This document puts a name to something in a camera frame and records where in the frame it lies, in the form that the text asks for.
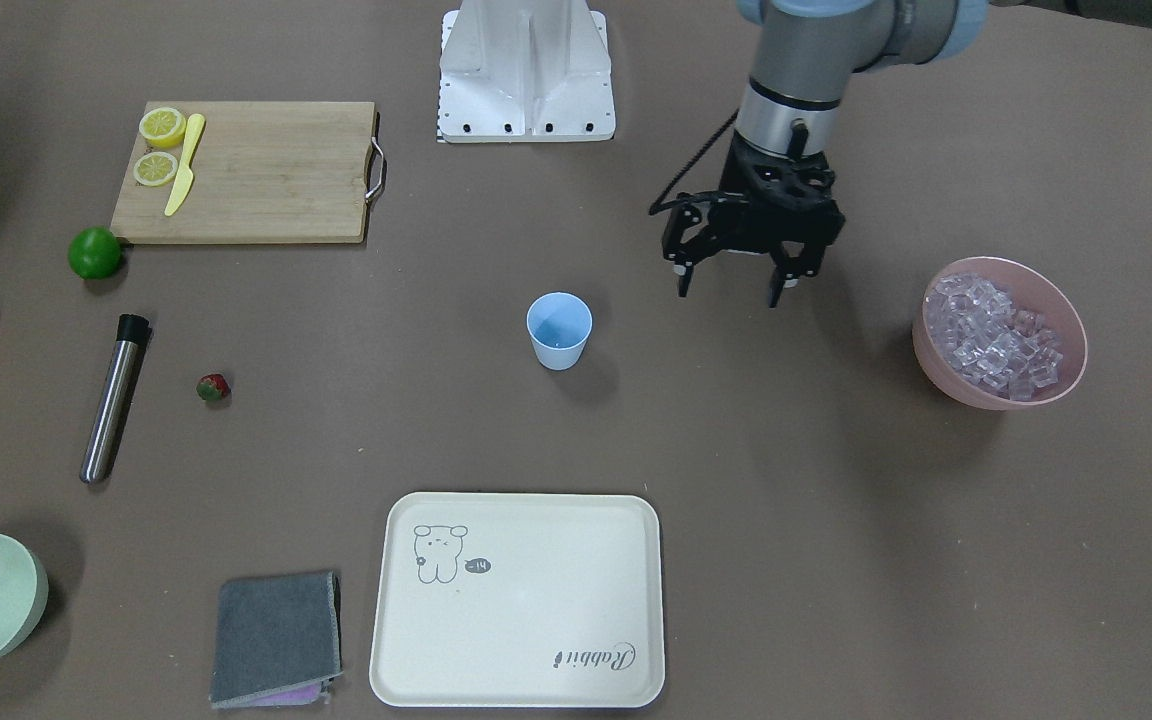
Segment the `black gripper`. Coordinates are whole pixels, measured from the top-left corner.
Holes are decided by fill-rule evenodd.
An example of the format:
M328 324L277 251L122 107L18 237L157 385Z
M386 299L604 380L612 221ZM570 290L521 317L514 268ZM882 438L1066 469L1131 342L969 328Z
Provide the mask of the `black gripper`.
M689 295L696 266L721 250L735 250L770 255L774 270L767 306L778 306L786 288L819 273L824 247L844 228L846 215L833 197L835 182L824 152L781 158L733 136L719 191L737 200L682 200L669 209L662 256L679 276L677 296ZM803 250L791 256L787 242Z

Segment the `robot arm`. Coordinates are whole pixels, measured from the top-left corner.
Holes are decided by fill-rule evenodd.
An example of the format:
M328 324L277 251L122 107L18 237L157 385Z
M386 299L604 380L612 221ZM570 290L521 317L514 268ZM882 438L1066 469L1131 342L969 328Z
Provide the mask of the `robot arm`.
M820 272L844 228L826 145L858 73L931 65L963 53L986 23L987 1L742 1L759 26L732 137L714 190L667 185L650 214L666 213L660 247L685 297L695 270L719 252L768 256L768 305Z

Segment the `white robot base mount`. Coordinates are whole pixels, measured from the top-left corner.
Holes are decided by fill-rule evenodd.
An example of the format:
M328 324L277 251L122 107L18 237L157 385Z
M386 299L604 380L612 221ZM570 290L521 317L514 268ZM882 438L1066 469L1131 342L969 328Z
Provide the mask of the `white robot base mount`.
M608 23L585 1L463 1L440 29L438 141L616 135Z

